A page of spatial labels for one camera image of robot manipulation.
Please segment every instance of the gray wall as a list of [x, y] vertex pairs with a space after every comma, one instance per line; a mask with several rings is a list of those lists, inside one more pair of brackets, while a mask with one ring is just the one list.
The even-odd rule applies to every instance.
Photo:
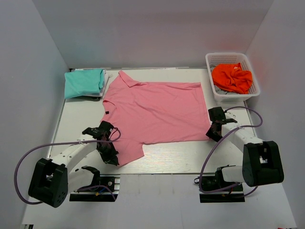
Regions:
[[[31, 0], [0, 1], [0, 228], [19, 228], [25, 204], [13, 172], [19, 158], [50, 141], [63, 103], [67, 66]], [[26, 196], [35, 161], [23, 163], [19, 186]]]
[[260, 137], [280, 146], [283, 183], [298, 228], [305, 228], [305, 1], [275, 0], [251, 43], [261, 95], [249, 105], [261, 113]]
[[245, 53], [273, 0], [33, 0], [70, 68], [203, 66]]

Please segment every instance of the orange cloth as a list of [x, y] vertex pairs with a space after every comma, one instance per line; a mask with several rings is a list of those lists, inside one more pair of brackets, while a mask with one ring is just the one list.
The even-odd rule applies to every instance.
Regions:
[[227, 92], [248, 94], [252, 85], [252, 74], [243, 71], [240, 63], [219, 64], [212, 71], [214, 84]]

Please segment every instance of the white tabletop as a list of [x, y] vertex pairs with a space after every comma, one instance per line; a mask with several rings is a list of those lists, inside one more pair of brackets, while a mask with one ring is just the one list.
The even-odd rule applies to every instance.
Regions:
[[[112, 74], [107, 86], [117, 77], [119, 70], [107, 71]], [[244, 105], [243, 102], [234, 104], [218, 104], [213, 97], [209, 75], [206, 69], [140, 69], [124, 70], [131, 78], [143, 82], [200, 82], [207, 109], [215, 106], [228, 108], [234, 105]], [[102, 100], [99, 102], [84, 101], [80, 99], [67, 100], [62, 112], [55, 142], [75, 141], [87, 127], [98, 127], [104, 115]], [[234, 109], [236, 120], [242, 125], [250, 124], [245, 109]], [[90, 153], [80, 164], [92, 166], [102, 174], [185, 174], [199, 173], [203, 162], [214, 146], [215, 142], [194, 141], [177, 142], [155, 145], [144, 145], [144, 157], [125, 166], [116, 167], [103, 163], [99, 153]], [[52, 148], [51, 155], [55, 156], [66, 149], [67, 146]], [[241, 165], [242, 152], [232, 143], [224, 141], [211, 157], [205, 172], [215, 172], [224, 165]]]
[[[205, 69], [125, 70], [138, 81], [201, 82], [207, 108], [217, 104]], [[108, 71], [117, 76], [118, 71]], [[234, 110], [241, 124], [249, 124], [245, 110]], [[56, 142], [72, 141], [87, 127], [99, 125], [102, 102], [69, 100], [64, 106]], [[122, 174], [115, 202], [70, 202], [58, 208], [46, 204], [27, 205], [23, 224], [39, 229], [236, 229], [292, 228], [295, 221], [282, 184], [259, 187], [245, 203], [200, 203], [193, 179], [215, 144], [213, 141], [179, 142], [143, 146], [145, 156], [123, 167], [105, 165], [97, 152], [81, 161], [101, 173]], [[55, 147], [56, 155], [66, 146]], [[206, 172], [219, 166], [241, 165], [242, 153], [224, 141], [211, 157]], [[177, 175], [160, 175], [172, 173]], [[251, 190], [243, 185], [245, 192]]]

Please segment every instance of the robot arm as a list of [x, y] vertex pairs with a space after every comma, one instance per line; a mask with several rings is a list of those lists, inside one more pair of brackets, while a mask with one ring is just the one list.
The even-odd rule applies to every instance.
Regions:
[[40, 159], [35, 166], [29, 187], [29, 195], [53, 207], [58, 207], [66, 196], [81, 187], [99, 184], [99, 170], [89, 167], [77, 167], [77, 164], [89, 153], [96, 150], [106, 164], [118, 165], [117, 154], [112, 143], [100, 143], [96, 140], [109, 140], [114, 127], [105, 121], [97, 128], [87, 128], [79, 138], [81, 144], [71, 145], [49, 160]]
[[[225, 114], [221, 107], [210, 109], [209, 116], [212, 125], [206, 135], [216, 142], [239, 127], [238, 122]], [[219, 187], [227, 187], [232, 182], [245, 182], [248, 186], [255, 187], [284, 180], [279, 149], [275, 142], [263, 141], [245, 129], [233, 132], [227, 139], [243, 152], [243, 164], [218, 168], [215, 177]]]

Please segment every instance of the laundry basket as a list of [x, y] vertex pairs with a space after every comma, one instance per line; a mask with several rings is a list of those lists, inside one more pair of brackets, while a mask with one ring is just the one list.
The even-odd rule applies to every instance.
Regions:
[[[259, 86], [251, 68], [251, 65], [246, 55], [237, 52], [214, 52], [208, 53], [205, 56], [206, 65], [210, 76], [214, 99], [222, 102], [239, 102], [245, 101], [251, 97], [258, 96], [260, 94]], [[248, 70], [252, 73], [252, 85], [249, 89], [249, 94], [218, 94], [215, 90], [210, 65], [217, 66], [220, 63], [241, 63], [243, 70]]]

